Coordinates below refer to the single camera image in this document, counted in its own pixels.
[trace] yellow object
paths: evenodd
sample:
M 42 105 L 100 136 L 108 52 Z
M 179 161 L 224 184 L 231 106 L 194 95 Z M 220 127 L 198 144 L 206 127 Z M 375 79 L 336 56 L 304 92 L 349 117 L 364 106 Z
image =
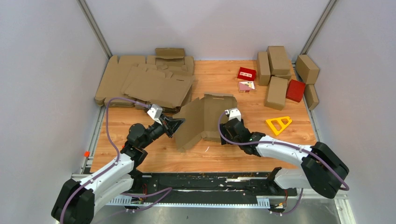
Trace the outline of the yellow object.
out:
M 273 121 L 278 122 L 278 124 L 281 126 L 280 130 L 277 130 L 276 127 L 274 126 L 274 124 L 272 123 Z M 279 135 L 281 132 L 284 131 L 284 129 L 289 126 L 289 124 L 291 124 L 292 120 L 290 119 L 289 116 L 286 117 L 280 117 L 280 118 L 273 118 L 273 119 L 267 119 L 265 120 L 265 123 L 267 123 L 268 127 L 274 132 L 274 134 L 277 136 Z

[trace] wooden table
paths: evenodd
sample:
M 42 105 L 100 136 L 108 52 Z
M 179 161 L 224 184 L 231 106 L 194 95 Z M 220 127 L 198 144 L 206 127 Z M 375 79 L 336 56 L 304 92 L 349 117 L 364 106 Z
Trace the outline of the wooden table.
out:
M 202 98 L 204 92 L 231 93 L 236 97 L 245 126 L 251 132 L 262 132 L 275 137 L 264 121 L 290 116 L 293 122 L 276 138 L 296 144 L 315 144 L 315 135 L 304 101 L 296 103 L 286 99 L 286 106 L 282 111 L 264 107 L 267 86 L 256 85 L 257 91 L 250 93 L 238 92 L 236 74 L 239 67 L 257 69 L 256 61 L 253 60 L 196 61 L 192 99 Z M 97 171 L 116 156 L 116 151 L 106 136 L 105 122 L 106 120 L 102 124 L 91 172 Z M 134 123 L 147 127 L 153 120 L 143 110 L 110 108 L 109 131 L 117 147 L 122 147 L 128 129 Z M 175 140 L 166 135 L 154 141 L 146 151 L 148 156 L 138 167 L 141 172 L 255 172 L 272 171 L 275 167 L 295 168 L 277 159 L 247 155 L 238 146 L 221 146 L 219 143 L 204 140 L 193 149 L 181 153 L 176 150 Z

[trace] red box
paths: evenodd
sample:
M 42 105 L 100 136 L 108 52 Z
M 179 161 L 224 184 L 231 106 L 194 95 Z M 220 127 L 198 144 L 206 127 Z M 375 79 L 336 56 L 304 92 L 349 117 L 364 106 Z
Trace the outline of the red box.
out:
M 254 81 L 256 79 L 256 70 L 240 67 L 237 78 Z
M 287 87 L 286 98 L 300 102 L 303 99 L 304 89 L 305 83 L 292 79 Z

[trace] white wall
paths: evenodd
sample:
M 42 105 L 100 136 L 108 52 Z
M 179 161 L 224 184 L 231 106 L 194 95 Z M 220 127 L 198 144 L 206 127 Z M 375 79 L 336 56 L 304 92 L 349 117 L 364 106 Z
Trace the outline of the white wall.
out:
M 349 166 L 358 224 L 396 220 L 395 14 L 394 0 L 341 0 L 308 52 L 320 67 L 314 116 Z
M 114 55 L 182 47 L 196 59 L 253 59 L 284 45 L 296 59 L 328 0 L 87 0 Z
M 106 57 L 75 0 L 0 2 L 1 223 L 45 223 L 82 162 Z

